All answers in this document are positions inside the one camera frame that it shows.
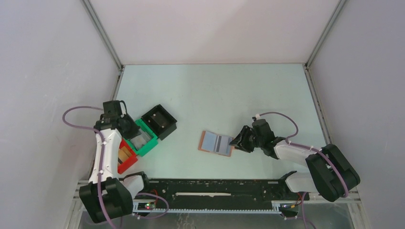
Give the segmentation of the grey magnetic stripe card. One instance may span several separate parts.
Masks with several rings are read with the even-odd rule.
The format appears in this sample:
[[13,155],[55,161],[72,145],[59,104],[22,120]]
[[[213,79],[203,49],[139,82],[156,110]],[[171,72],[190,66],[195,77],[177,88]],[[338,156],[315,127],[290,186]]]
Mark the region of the grey magnetic stripe card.
[[214,144],[213,152],[222,156],[231,155],[230,143],[233,140],[232,137],[226,135],[218,135]]

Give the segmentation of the tan leather card holder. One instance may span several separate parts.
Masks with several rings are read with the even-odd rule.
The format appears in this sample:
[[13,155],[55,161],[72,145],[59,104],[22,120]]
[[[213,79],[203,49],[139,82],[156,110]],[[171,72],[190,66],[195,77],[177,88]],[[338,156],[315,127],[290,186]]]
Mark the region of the tan leather card holder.
[[219,135],[210,131],[203,131],[199,141],[198,150],[230,157],[234,148],[230,145],[233,139],[233,137],[227,135]]

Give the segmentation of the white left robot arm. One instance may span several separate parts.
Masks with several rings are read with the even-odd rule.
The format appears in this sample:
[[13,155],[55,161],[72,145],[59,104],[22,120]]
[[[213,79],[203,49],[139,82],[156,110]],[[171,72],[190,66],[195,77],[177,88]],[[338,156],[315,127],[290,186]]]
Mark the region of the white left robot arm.
[[141,134],[140,127],[126,112],[124,101],[103,103],[103,114],[94,125],[96,157],[88,184],[80,187],[79,197],[94,223],[132,213],[133,199],[147,198],[151,186],[144,172],[124,180],[118,177],[118,152],[121,141]]

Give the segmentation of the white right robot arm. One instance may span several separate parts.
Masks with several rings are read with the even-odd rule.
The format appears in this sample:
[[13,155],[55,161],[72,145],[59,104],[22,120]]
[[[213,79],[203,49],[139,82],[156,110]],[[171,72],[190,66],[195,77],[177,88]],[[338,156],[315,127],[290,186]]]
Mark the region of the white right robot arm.
[[291,199],[297,192],[314,192],[334,202],[347,197],[361,182],[357,171],[336,145],[318,149],[292,143],[285,137],[275,136],[264,119],[254,119],[251,127],[243,126],[230,146],[248,153],[259,148],[266,156],[306,167],[307,173],[293,172],[278,185],[278,194],[283,199]]

